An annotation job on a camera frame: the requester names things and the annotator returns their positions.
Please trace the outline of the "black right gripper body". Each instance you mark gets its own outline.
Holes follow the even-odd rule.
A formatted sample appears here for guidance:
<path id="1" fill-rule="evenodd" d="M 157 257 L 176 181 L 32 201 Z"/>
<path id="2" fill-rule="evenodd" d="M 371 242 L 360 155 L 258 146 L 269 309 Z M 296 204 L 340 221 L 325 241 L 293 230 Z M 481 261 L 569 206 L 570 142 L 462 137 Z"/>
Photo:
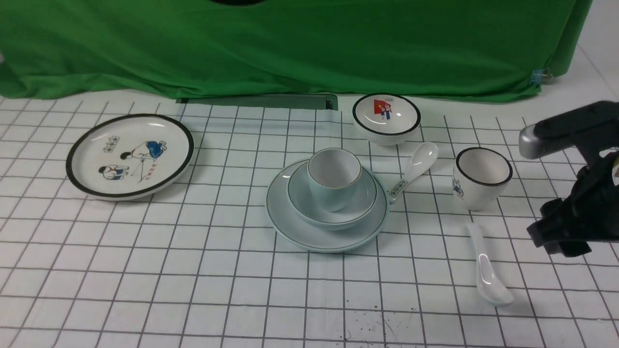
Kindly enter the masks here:
<path id="1" fill-rule="evenodd" d="M 527 231 L 549 255 L 575 258 L 591 252 L 590 242 L 619 240 L 618 210 L 618 152 L 613 152 L 582 167 L 570 195 L 544 203 L 542 217 Z"/>

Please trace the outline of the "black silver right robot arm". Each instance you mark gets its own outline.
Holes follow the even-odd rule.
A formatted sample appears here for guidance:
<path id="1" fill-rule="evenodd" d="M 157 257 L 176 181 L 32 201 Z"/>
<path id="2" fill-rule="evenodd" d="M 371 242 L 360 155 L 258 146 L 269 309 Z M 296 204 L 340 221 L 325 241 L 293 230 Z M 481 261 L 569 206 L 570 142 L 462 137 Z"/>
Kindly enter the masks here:
<path id="1" fill-rule="evenodd" d="M 619 104 L 597 101 L 525 127 L 519 152 L 541 159 L 575 147 L 586 165 L 579 170 L 570 194 L 540 207 L 541 218 L 528 227 L 536 247 L 549 255 L 574 258 L 591 252 L 590 242 L 619 238 L 618 148 Z"/>

